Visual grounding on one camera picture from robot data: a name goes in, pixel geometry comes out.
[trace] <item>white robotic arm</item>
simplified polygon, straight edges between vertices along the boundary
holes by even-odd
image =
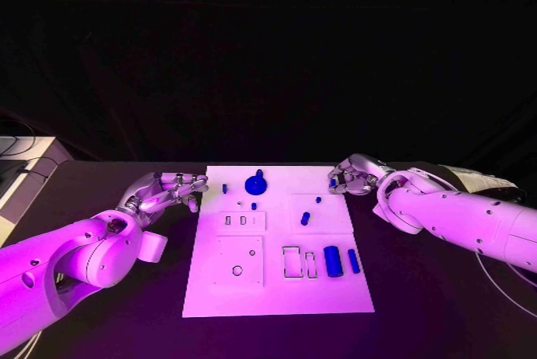
[[[426,228],[442,240],[537,272],[537,210],[460,192],[421,169],[396,171],[361,154],[343,161],[328,178],[335,193],[366,195],[379,188],[374,213],[400,230]]]
[[[161,260],[167,237],[143,229],[171,205],[197,212],[191,193],[207,189],[204,175],[151,173],[115,210],[0,250],[0,355],[123,280],[136,259]],[[68,276],[61,284],[57,273]]]

